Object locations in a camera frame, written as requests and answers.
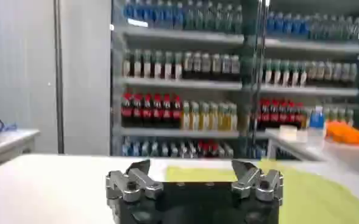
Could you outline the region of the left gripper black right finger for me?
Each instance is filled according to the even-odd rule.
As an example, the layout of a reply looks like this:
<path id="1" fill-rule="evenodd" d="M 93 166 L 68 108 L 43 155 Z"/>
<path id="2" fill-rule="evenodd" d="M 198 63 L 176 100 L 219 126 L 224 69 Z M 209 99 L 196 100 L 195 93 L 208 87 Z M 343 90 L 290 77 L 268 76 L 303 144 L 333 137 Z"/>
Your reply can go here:
<path id="1" fill-rule="evenodd" d="M 257 200 L 283 202 L 283 174 L 275 169 L 267 173 L 250 162 L 232 160 L 232 168 L 237 180 L 231 183 L 231 191 L 240 199 L 252 194 Z"/>

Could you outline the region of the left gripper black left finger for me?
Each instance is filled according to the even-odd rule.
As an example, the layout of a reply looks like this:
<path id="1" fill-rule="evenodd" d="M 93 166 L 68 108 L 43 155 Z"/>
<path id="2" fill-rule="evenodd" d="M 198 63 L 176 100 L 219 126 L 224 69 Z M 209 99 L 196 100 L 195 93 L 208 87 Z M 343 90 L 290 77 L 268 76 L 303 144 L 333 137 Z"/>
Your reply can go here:
<path id="1" fill-rule="evenodd" d="M 136 203 L 142 195 L 156 200 L 163 193 L 163 183 L 148 176 L 151 160 L 132 163 L 122 173 L 110 171 L 105 177 L 106 197 L 108 200 L 122 198 L 126 203 Z"/>

